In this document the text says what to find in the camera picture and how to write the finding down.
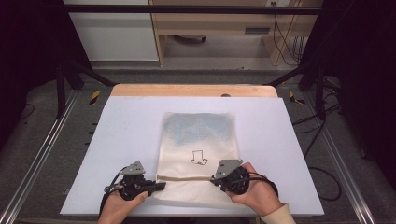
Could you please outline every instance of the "gray floor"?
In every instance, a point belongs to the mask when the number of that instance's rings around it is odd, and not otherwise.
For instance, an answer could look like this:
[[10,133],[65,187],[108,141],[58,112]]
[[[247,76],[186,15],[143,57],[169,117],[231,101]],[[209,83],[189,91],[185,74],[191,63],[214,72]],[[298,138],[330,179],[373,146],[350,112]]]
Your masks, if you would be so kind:
[[[268,56],[259,38],[208,38],[206,43],[194,40],[171,39],[163,67],[138,67],[136,70],[107,68],[97,70],[105,77],[122,83],[229,83],[229,84],[262,84],[287,73],[292,66],[269,64]],[[89,220],[96,217],[62,217],[60,209],[66,197],[64,191],[71,187],[78,167],[88,149],[88,144],[98,122],[111,88],[85,78],[87,82],[73,110],[63,126],[51,153],[46,158],[40,176],[30,190],[17,220],[20,223],[54,223],[54,219]],[[299,92],[296,83],[299,77],[289,80],[277,88],[280,97],[284,98],[290,120],[305,118],[312,115],[308,105],[290,102],[289,92],[293,91],[296,99],[304,99],[311,92]],[[11,200],[14,192],[24,178],[35,154],[46,139],[56,116],[56,91],[53,81],[32,90],[27,98],[23,115],[33,113],[22,119],[14,133],[0,152],[0,209],[3,211]],[[95,105],[88,105],[92,93],[101,90]],[[337,104],[335,97],[330,96],[326,107]],[[364,201],[370,208],[376,223],[396,223],[396,194],[387,180],[382,176],[374,161],[363,160],[359,145],[353,137],[342,115],[333,111],[328,115],[325,127],[332,135],[340,154],[352,173],[361,191]],[[314,120],[295,127],[302,151],[306,151],[311,143],[318,125]],[[328,153],[328,146],[322,135],[316,140],[307,156],[308,166],[322,168],[337,175]],[[311,171],[318,193],[323,197],[334,197],[337,187],[327,175]],[[296,218],[298,223],[360,223],[346,195],[345,189],[341,198],[335,202],[322,200],[325,216]]]

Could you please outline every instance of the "metal frame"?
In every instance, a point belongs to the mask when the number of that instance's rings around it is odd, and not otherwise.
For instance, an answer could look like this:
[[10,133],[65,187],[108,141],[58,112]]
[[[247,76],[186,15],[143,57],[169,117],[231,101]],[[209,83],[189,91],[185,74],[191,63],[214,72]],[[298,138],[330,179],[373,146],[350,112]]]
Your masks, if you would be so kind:
[[[340,11],[339,8],[322,8],[322,7],[225,7],[225,6],[110,6],[110,5],[44,5],[45,10],[61,10],[65,12],[88,12],[88,13],[205,13],[205,14],[277,14],[277,15],[322,15],[327,13],[334,13]],[[304,71],[308,67],[307,64],[303,64],[295,71],[290,72],[280,80],[276,80],[271,84],[276,86],[284,79],[289,79],[298,75],[300,71]],[[33,161],[29,171],[26,173],[25,178],[22,180],[19,188],[15,192],[12,200],[8,204],[6,210],[0,217],[0,223],[13,223],[17,214],[21,210],[21,207],[27,198],[29,191],[31,190],[35,180],[37,179],[39,172],[51,152],[51,149],[65,123],[67,117],[73,107],[73,104],[77,98],[78,91],[72,91],[71,96],[67,102],[67,107],[59,119],[56,119],[51,131],[42,147],[38,151],[35,160]],[[314,112],[312,106],[312,99],[310,96],[306,97],[309,102],[311,109]],[[353,180],[353,177],[347,169],[341,155],[338,153],[338,149],[335,146],[329,132],[325,128],[323,136],[327,145],[329,146],[329,154],[332,158],[337,173],[341,178],[341,182],[346,190],[346,194],[352,203],[352,206],[357,214],[357,217],[361,223],[375,223],[374,218],[367,207],[361,193]]]
[[55,120],[51,130],[49,131],[49,134],[47,135],[46,140],[44,141],[40,150],[37,152],[35,160],[32,162],[32,165],[30,166],[28,172],[20,183],[20,186],[18,187],[11,201],[8,203],[6,209],[1,214],[1,224],[13,223],[18,213],[20,212],[24,201],[26,200],[30,190],[32,189],[33,184],[38,178],[41,168],[43,167],[44,162],[50,154],[52,147],[55,144],[55,141],[58,138],[58,135],[61,132],[62,127],[64,126],[70,114],[70,111],[73,108],[77,96],[78,91],[71,90],[71,94],[67,100],[67,107],[65,108],[64,113],[59,119]]

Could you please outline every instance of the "human hand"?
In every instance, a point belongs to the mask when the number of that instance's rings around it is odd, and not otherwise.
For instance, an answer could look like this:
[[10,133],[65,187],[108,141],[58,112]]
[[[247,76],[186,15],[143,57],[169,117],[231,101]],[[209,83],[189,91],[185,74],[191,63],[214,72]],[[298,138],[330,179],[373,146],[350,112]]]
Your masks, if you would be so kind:
[[[257,173],[253,166],[247,162],[242,165],[248,172]],[[259,216],[267,216],[279,209],[282,204],[277,198],[271,185],[260,180],[251,180],[246,193],[237,195],[226,191],[233,203],[241,203],[249,206]]]
[[99,217],[98,224],[119,224],[121,223],[128,214],[141,204],[149,196],[147,191],[137,195],[131,201],[125,201],[121,198],[119,191],[108,195],[107,201],[102,211],[102,215]]

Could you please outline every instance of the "black wire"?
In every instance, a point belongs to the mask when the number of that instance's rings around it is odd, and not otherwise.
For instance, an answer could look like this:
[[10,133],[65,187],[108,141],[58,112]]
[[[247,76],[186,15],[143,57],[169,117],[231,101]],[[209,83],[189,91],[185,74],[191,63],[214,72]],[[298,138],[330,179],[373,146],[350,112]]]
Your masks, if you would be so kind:
[[300,37],[300,47],[298,48],[298,50],[297,50],[297,40],[298,40],[298,36],[295,36],[294,37],[294,40],[293,40],[293,49],[292,49],[292,51],[293,51],[293,55],[292,55],[292,57],[298,62],[298,63],[300,63],[300,61],[301,61],[301,59],[302,59],[302,57],[303,57],[303,46],[304,46],[304,38],[303,37]]
[[[328,97],[330,97],[330,96],[332,96],[332,95],[336,95],[336,94],[332,92],[332,93],[326,95],[326,96],[324,97],[324,100],[326,100]],[[332,112],[335,108],[337,108],[337,107],[339,107],[339,106],[340,106],[339,104],[333,105],[333,106],[327,108],[326,110],[324,110],[324,113]],[[307,117],[307,118],[305,118],[305,119],[299,119],[299,120],[293,122],[292,124],[293,124],[293,126],[294,126],[294,125],[297,125],[297,124],[301,124],[301,123],[306,122],[306,121],[308,121],[308,120],[310,120],[310,119],[312,119],[312,118],[315,118],[315,117],[317,117],[317,116],[319,116],[319,114],[316,114],[316,115]],[[305,151],[305,153],[304,153],[304,158],[305,158],[305,159],[306,159],[306,157],[307,157],[309,151],[311,150],[312,146],[314,145],[315,141],[317,140],[319,134],[321,133],[321,130],[323,129],[325,123],[326,123],[326,119],[323,120],[323,123],[319,126],[319,130],[318,130],[317,133],[315,134],[314,139],[311,141],[310,145],[308,146],[307,150]],[[325,171],[325,170],[323,170],[323,169],[320,169],[320,168],[318,168],[318,167],[313,167],[313,166],[309,167],[309,166],[308,166],[308,169],[310,169],[310,170],[321,171],[322,173],[324,173],[324,174],[328,175],[330,178],[332,178],[332,179],[334,180],[334,182],[337,184],[338,192],[337,192],[337,196],[336,196],[336,197],[334,197],[334,198],[325,198],[325,197],[322,197],[321,195],[319,195],[319,198],[320,198],[320,199],[325,200],[325,201],[329,201],[329,202],[335,202],[335,201],[337,201],[338,199],[341,198],[341,195],[342,195],[341,184],[340,184],[340,182],[337,180],[337,178],[336,178],[334,175],[332,175],[332,174],[330,174],[329,172],[327,172],[327,171]]]
[[265,177],[265,175],[257,174],[256,172],[248,172],[248,173],[250,173],[250,174],[252,174],[252,175],[259,175],[259,176],[261,176],[262,178],[267,178],[267,177]]
[[111,193],[111,192],[114,191],[113,187],[114,187],[114,185],[115,185],[115,183],[116,183],[116,180],[117,180],[117,179],[119,178],[119,176],[120,176],[120,172],[118,172],[118,173],[116,174],[116,176],[114,177],[113,181],[111,181],[111,184],[109,185],[109,188],[107,189],[106,193]]
[[26,119],[27,117],[31,116],[31,115],[33,114],[33,112],[35,112],[35,106],[34,106],[34,105],[32,105],[32,104],[26,104],[26,105],[31,106],[31,107],[32,107],[32,111],[30,111],[29,114],[23,116],[23,117],[20,118],[20,119]]
[[343,193],[343,189],[341,188],[340,182],[337,180],[337,178],[334,175],[330,174],[329,172],[327,172],[327,171],[325,171],[323,169],[320,169],[320,168],[314,167],[314,166],[308,166],[308,169],[309,170],[321,171],[322,173],[324,173],[324,174],[328,175],[329,177],[331,177],[334,180],[335,184],[337,184],[337,188],[338,188],[337,196],[335,196],[334,198],[325,198],[325,197],[322,197],[322,196],[319,195],[320,199],[325,200],[325,201],[329,201],[329,202],[335,202],[335,201],[337,201],[338,199],[341,198],[341,195]]
[[313,129],[311,129],[311,130],[309,130],[309,131],[300,131],[300,132],[297,132],[296,134],[299,134],[299,133],[312,133],[314,130],[320,128],[320,126],[321,126],[321,125],[319,125],[319,126],[316,127],[316,128],[313,128]]
[[243,178],[243,179],[238,179],[230,182],[231,184],[239,183],[239,182],[245,182],[245,181],[250,181],[250,180],[261,180],[265,182],[269,182],[269,180],[266,177],[250,177],[250,178]]
[[311,143],[309,144],[308,149],[307,149],[306,152],[304,153],[304,158],[306,158],[306,156],[308,155],[308,152],[311,150],[312,146],[314,145],[315,141],[317,140],[317,138],[318,138],[318,136],[319,136],[321,130],[323,129],[325,123],[326,123],[326,119],[323,120],[323,123],[320,125],[320,128],[319,128],[317,134],[315,134],[314,139],[313,139],[313,140],[311,141]]
[[[332,105],[332,106],[329,107],[328,109],[324,110],[323,113],[331,112],[333,109],[337,108],[338,106],[340,106],[340,104]],[[301,123],[307,122],[308,120],[313,119],[313,118],[315,118],[315,117],[318,117],[318,116],[320,116],[320,115],[321,115],[321,114],[315,114],[315,115],[312,115],[312,116],[307,117],[307,118],[298,119],[298,120],[294,121],[294,122],[292,123],[292,125],[294,126],[294,125],[297,125],[297,124],[301,124]]]
[[277,43],[276,43],[276,40],[275,40],[275,31],[276,31],[276,27],[277,27],[278,30],[279,30],[280,35],[282,36],[283,41],[285,42],[286,47],[288,48],[288,51],[289,51],[291,57],[293,58],[293,56],[292,56],[292,54],[291,54],[291,52],[290,52],[288,43],[287,43],[286,39],[283,37],[282,32],[281,32],[280,29],[279,29],[279,26],[277,25],[276,14],[275,14],[274,16],[275,16],[275,22],[274,22],[273,38],[274,38],[275,46],[276,46],[277,50],[279,51],[280,56],[282,57],[283,62],[285,62],[285,64],[287,64],[287,65],[292,65],[292,66],[298,65],[298,64],[291,64],[291,63],[286,62],[286,59],[285,59],[285,57],[283,56],[282,50],[280,50],[279,46],[278,46]]

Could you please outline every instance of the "white table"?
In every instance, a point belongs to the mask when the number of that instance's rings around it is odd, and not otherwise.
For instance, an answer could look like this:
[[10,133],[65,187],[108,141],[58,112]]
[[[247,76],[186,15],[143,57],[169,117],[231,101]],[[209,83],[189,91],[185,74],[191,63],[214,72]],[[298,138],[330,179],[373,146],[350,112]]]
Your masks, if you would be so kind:
[[[204,90],[201,94],[206,96],[193,96],[200,95],[199,90]],[[248,95],[253,97],[240,97],[249,91]],[[208,96],[223,93],[232,97]],[[234,113],[241,159],[250,161],[259,173],[276,183],[281,202],[290,205],[294,216],[324,214],[286,107],[273,88],[192,85],[116,86],[61,214],[97,215],[104,187],[122,167],[135,161],[143,164],[146,179],[155,180],[165,112]],[[131,216],[254,217],[255,214],[248,208],[219,209],[149,197]]]

